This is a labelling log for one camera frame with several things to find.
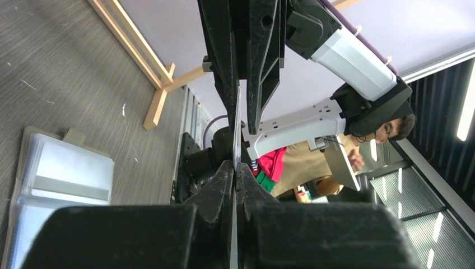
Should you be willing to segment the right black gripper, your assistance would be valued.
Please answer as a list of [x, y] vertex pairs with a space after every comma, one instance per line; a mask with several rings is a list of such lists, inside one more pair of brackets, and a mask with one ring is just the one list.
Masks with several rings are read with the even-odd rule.
[[235, 118], [239, 78], [247, 79], [247, 124], [255, 135], [280, 83], [287, 1], [203, 0], [198, 8], [215, 88], [227, 116]]

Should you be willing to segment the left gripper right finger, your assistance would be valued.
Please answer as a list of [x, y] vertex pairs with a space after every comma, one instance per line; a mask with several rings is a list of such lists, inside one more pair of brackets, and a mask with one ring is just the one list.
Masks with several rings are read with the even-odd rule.
[[371, 203], [279, 202], [236, 167], [237, 268], [420, 268], [402, 225]]

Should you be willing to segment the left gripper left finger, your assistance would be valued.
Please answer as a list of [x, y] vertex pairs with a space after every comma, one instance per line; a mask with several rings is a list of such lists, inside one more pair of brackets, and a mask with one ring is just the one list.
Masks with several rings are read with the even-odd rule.
[[232, 162], [179, 205], [60, 208], [23, 268], [233, 268]]

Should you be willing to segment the beige card holder wallet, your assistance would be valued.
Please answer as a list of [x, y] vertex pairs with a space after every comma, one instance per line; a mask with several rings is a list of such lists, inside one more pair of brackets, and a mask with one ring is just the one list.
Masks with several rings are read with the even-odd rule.
[[1, 268], [21, 268], [32, 241], [55, 210], [111, 203], [115, 163], [84, 140], [85, 135], [74, 129], [59, 136], [25, 127]]

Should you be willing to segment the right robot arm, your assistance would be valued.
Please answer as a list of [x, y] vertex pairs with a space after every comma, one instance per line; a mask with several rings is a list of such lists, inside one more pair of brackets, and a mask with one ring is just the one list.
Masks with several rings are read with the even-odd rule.
[[[225, 160], [249, 163], [273, 150], [306, 142], [321, 151], [335, 180], [359, 184], [340, 135], [364, 138], [410, 115], [412, 89], [328, 1], [199, 1], [207, 55], [229, 127], [187, 159], [189, 174], [207, 177]], [[285, 49], [321, 64], [343, 85], [321, 102], [262, 120], [280, 84]]]

